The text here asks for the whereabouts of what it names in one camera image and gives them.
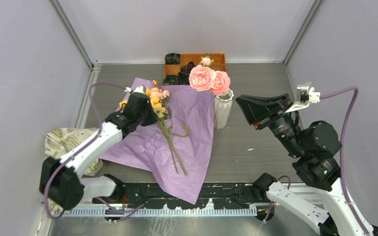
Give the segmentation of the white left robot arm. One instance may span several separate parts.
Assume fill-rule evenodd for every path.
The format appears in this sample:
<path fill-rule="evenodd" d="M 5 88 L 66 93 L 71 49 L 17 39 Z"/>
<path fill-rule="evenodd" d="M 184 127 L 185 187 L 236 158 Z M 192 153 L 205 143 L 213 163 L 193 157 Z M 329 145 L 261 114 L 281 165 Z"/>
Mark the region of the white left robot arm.
<path fill-rule="evenodd" d="M 88 167 L 98 160 L 110 147 L 119 143 L 139 126 L 156 123 L 145 88 L 134 89 L 128 102 L 118 112 L 111 113 L 100 128 L 82 144 L 61 158 L 48 157 L 41 170 L 39 190 L 45 199 L 50 199 L 64 210 L 71 210 L 79 203 L 106 197 L 118 203 L 124 196 L 122 182 L 111 176 L 84 178 Z"/>

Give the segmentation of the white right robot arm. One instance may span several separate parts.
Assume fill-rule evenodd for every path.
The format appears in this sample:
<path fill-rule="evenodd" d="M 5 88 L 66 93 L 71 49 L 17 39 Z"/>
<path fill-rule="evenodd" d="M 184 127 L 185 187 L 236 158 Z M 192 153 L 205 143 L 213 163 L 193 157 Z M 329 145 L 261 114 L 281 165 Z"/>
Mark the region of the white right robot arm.
<path fill-rule="evenodd" d="M 240 95 L 236 102 L 248 124 L 257 130 L 269 128 L 296 159 L 292 164 L 296 174 L 320 197 L 323 208 L 297 196 L 267 173 L 253 183 L 258 201 L 282 205 L 321 236 L 378 236 L 378 226 L 368 223 L 351 205 L 349 192 L 342 186 L 335 159 L 342 144 L 335 128 L 322 120 L 300 128 L 298 112 L 309 102 L 293 102 L 287 94 L 271 98 Z"/>

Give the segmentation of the yellow flower stem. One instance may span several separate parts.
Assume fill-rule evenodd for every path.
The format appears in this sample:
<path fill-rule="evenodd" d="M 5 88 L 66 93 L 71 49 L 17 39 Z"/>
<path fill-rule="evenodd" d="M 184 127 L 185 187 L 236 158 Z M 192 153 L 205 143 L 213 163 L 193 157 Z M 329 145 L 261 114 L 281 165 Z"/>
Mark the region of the yellow flower stem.
<path fill-rule="evenodd" d="M 157 115 L 157 118 L 158 118 L 157 125 L 159 126 L 160 130 L 162 131 L 167 141 L 176 173 L 179 173 L 178 166 L 177 166 L 177 163 L 179 163 L 180 168 L 182 169 L 182 172 L 184 173 L 184 175 L 187 176 L 188 175 L 187 170 L 185 169 L 182 159 L 179 153 L 177 152 L 177 149 L 175 148 L 172 141 L 172 133 L 171 133 L 172 125 L 171 126 L 166 125 L 166 120 L 171 119 L 170 118 L 171 111 L 169 110 L 169 107 L 166 105 L 166 103 L 168 102 L 168 99 L 170 98 L 169 91 L 162 90 L 159 87 L 147 88 L 146 95 L 149 96 L 152 108 L 155 114 Z"/>

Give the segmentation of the white ribbed ceramic vase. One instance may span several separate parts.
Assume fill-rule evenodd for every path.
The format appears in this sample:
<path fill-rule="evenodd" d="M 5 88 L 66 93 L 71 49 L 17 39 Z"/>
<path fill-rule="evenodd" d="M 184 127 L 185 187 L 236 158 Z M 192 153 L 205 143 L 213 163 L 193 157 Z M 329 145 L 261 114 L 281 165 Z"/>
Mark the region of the white ribbed ceramic vase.
<path fill-rule="evenodd" d="M 222 129 L 226 126 L 233 103 L 233 91 L 229 89 L 214 98 L 214 128 Z"/>

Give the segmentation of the large pink rose stem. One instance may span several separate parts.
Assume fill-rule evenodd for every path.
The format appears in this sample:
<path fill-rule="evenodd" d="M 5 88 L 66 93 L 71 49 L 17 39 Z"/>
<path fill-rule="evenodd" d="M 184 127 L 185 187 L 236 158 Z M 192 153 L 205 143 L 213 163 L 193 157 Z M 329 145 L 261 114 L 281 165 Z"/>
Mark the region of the large pink rose stem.
<path fill-rule="evenodd" d="M 197 91 L 210 91 L 216 96 L 228 93 L 231 79 L 226 71 L 213 70 L 210 54 L 201 57 L 200 63 L 189 73 L 189 85 Z"/>

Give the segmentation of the purple wrapping paper sheet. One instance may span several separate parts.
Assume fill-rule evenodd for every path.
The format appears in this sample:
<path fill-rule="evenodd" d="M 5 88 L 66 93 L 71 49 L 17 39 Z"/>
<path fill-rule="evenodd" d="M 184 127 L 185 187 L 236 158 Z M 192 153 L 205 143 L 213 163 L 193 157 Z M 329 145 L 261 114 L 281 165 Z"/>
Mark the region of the purple wrapping paper sheet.
<path fill-rule="evenodd" d="M 195 204 L 205 180 L 211 158 L 214 134 L 214 95 L 187 85 L 164 86 L 170 92 L 172 112 L 167 126 L 172 127 L 173 145 L 187 171 L 173 161 L 168 142 L 157 124 L 137 127 L 100 158 L 152 172 L 166 193 Z"/>

